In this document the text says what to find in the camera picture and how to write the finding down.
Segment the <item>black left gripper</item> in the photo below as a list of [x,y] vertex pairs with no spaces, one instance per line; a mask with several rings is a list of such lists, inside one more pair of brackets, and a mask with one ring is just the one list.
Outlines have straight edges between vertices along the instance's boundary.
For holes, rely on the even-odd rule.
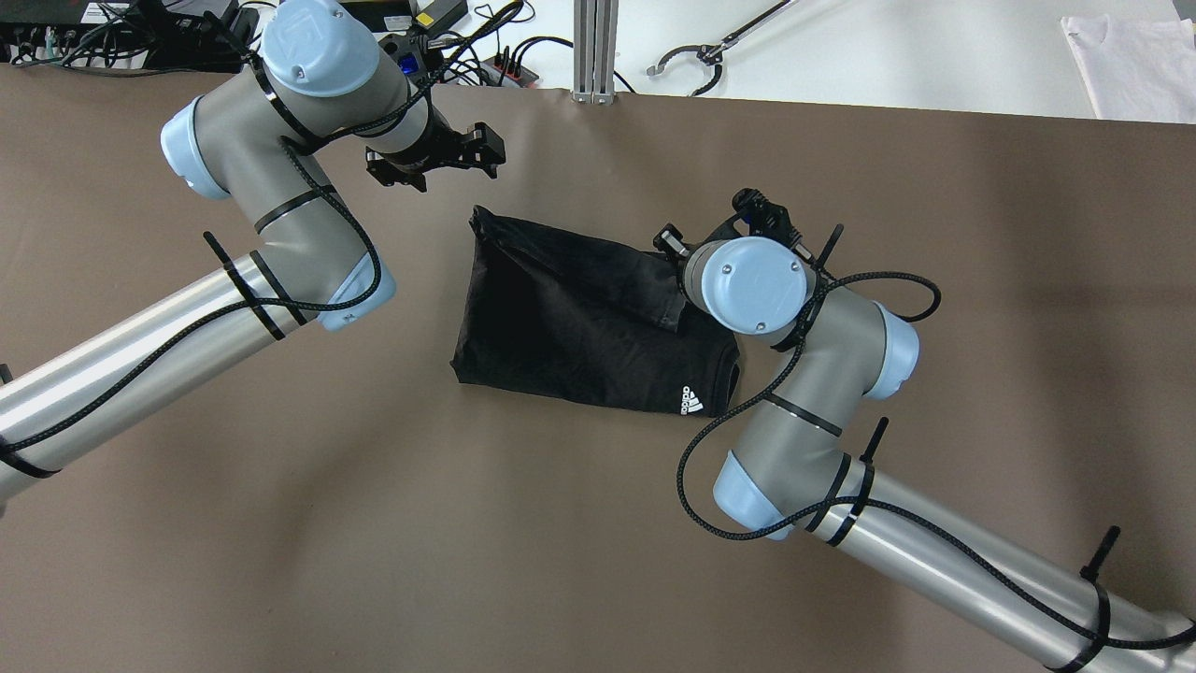
[[432,121],[431,129],[411,148],[399,152],[364,151],[368,175],[382,186],[413,186],[427,191],[427,172],[437,169],[480,169],[490,179],[505,164],[505,142],[482,121],[456,131],[444,121]]

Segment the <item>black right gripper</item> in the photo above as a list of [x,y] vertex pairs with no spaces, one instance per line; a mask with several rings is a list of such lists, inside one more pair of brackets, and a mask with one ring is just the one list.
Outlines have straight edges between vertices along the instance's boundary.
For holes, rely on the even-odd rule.
[[673,224],[664,225],[663,230],[659,230],[653,237],[652,246],[663,256],[663,261],[666,261],[675,269],[676,280],[683,281],[687,269],[691,264],[695,247],[688,246],[681,231],[676,230]]

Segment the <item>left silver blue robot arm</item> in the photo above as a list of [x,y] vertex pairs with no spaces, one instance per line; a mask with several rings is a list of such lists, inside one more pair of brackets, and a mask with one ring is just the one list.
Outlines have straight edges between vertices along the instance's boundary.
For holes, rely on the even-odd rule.
[[364,142],[384,186],[426,191],[437,169],[495,178],[505,143],[456,131],[362,22],[334,1],[285,1],[245,68],[167,121],[161,149],[194,192],[232,198],[261,246],[4,384],[4,501],[311,323],[338,331],[396,290],[376,243],[317,163]]

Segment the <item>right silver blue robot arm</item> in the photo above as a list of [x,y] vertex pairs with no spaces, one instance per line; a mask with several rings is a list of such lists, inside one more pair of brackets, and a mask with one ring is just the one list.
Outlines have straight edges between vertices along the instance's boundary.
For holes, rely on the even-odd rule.
[[[1137,623],[1170,635],[1192,623],[1192,218],[1110,226],[982,227],[880,253],[849,235],[837,267],[896,261],[942,286],[921,325],[922,362],[887,402],[864,404],[843,435],[864,451],[875,418],[892,426],[872,495],[896,482],[946,510],[911,510],[960,539],[986,525],[1035,547],[1021,585],[1073,619],[1096,592],[1080,567],[1118,524],[1103,570],[1111,630]],[[957,510],[957,516],[948,515]],[[1064,647],[1029,655],[938,604],[947,591],[990,588],[1003,614],[1021,601],[939,537],[913,525],[941,561],[919,564],[923,594],[852,552],[901,561],[871,530],[901,519],[867,508],[837,547],[804,532],[789,542],[700,542],[714,559],[692,571],[691,599],[658,636],[675,647],[657,669],[687,672],[1043,672],[1067,663],[1080,635],[1035,614],[1033,637]]]

